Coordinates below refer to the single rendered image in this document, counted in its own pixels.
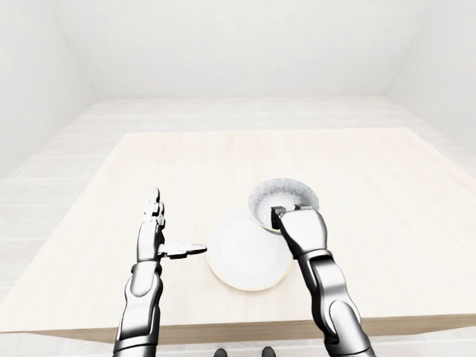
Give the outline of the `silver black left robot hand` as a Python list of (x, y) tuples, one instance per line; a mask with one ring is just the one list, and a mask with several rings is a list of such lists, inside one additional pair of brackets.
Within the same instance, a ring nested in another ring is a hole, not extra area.
[(171, 260), (184, 259), (190, 255), (203, 254), (205, 245), (197, 243), (165, 243), (164, 203), (160, 190), (155, 187), (145, 207), (138, 232), (137, 261), (159, 261), (163, 257)]

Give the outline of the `grey speckled bowl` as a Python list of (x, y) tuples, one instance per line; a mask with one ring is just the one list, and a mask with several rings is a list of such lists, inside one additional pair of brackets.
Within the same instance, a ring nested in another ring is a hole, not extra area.
[(248, 197), (248, 207), (258, 224), (280, 234), (271, 226), (271, 209), (281, 206), (295, 210), (296, 206), (312, 207), (319, 210), (319, 200), (315, 192), (303, 182), (291, 178), (273, 178), (258, 184)]

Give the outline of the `white round plate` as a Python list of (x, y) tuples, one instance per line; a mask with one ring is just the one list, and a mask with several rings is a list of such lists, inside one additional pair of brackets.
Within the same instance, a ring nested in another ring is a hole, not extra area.
[(284, 238), (261, 227), (244, 206), (225, 211), (213, 222), (206, 246), (213, 273), (243, 291), (271, 288), (293, 265)]

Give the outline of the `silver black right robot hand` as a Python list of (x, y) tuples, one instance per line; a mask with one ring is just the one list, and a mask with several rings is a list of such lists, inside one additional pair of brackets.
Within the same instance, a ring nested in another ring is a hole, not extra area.
[(327, 227), (313, 206), (295, 205), (294, 210), (273, 207), (271, 225), (281, 233), (295, 260), (304, 254), (327, 249)]

